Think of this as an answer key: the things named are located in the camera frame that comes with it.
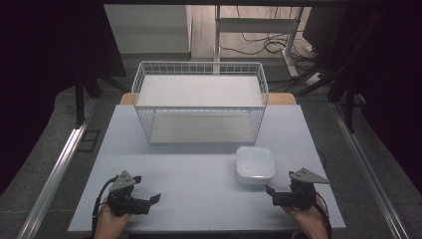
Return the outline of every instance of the wire mesh basket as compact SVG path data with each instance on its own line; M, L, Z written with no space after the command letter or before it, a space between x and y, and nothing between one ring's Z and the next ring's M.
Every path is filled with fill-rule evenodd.
M132 101L149 143L247 143L268 101L260 63L142 62Z

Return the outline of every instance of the white tabletop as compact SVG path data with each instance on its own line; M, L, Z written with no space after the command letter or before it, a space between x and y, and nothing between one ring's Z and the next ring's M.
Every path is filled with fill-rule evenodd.
M133 197L161 193L148 215L130 218L128 232L298 229L291 216L273 206L264 186L236 180L239 146L149 145L133 106L117 106L69 231L91 231L101 188L124 169L142 176ZM274 153L276 176L270 185L277 191L290 191L289 171L302 167L326 177L300 106L267 107L255 146ZM332 228L345 227L329 185L316 184L316 190L328 205Z

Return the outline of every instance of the floor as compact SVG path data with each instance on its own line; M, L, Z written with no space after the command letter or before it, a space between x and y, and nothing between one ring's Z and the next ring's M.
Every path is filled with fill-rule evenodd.
M210 9L197 9L194 11L198 15L205 17ZM246 12L246 9L240 8L240 13ZM261 9L258 16L265 16L270 9ZM283 12L284 16L290 14L290 9L278 10ZM236 8L228 8L222 11L225 15L236 15ZM211 22L205 20L194 21L194 26L199 25L199 29L208 29L212 27ZM207 42L212 37L204 37L200 40L198 33L193 32L192 43L203 44L202 47L194 50L192 48L191 61L212 58L213 44ZM224 40L222 37L221 45L224 47L236 48L242 51L257 51L260 46L251 48L239 42L234 42L235 37ZM269 54L269 56L257 55L248 58L248 61L259 61L263 64L266 77L269 81L269 87L272 92L283 92L292 85L291 79L281 56ZM224 60L242 60L232 51L222 51ZM117 80L130 87L136 71L134 62L140 60L149 60L145 58L123 58L126 68L127 79L118 78ZM164 56L165 61L176 61L172 56ZM309 67L312 62L307 62L304 67ZM91 172L91 168L96 160L97 153L101 147L101 142L106 133L109 119L113 108L118 104L122 92L105 84L99 80L103 90L102 95L96 99L95 112L92 115L88 125L86 138L79 146L78 151L72 158L68 170L63 177L61 185L51 202L44 220L38 229L36 238L82 238L88 234L68 233L67 228L75 212L76 206L85 188L85 183ZM294 91L303 88L307 82L303 82L294 89ZM346 140L346 136L340 128L340 124L331 108L331 104L326 98L326 92L330 85L326 85L317 91L304 97L297 98L298 104L302 107L307 120L311 135L319 152L321 161L325 164L325 172L331 181L331 188L334 192L337 204L346 224L345 229L333 231L332 238L354 239L354 238L397 238L394 237L385 220L385 213L380 209L367 180L365 180L361 165L356 159L351 146ZM75 126L75 90L69 88L56 98L55 111L51 120L34 150L28 157L26 163L13 180L11 186L0 196L0 237L16 238L25 223L37 197L42 190L44 183L49 177L55 166L56 160L60 155L71 131ZM355 137L359 141L361 149L364 151L367 160L374 169L374 175L385 190L396 210L401 222L407 232L407 237L403 238L422 238L422 231L419 226L422 225L422 196L410 182L409 178L398 165L388 149L382 144L379 138L368 126L365 118L361 115L360 109L354 110L353 122L355 125ZM229 235L231 238L241 238L243 235ZM247 235L248 238L262 238L260 235Z

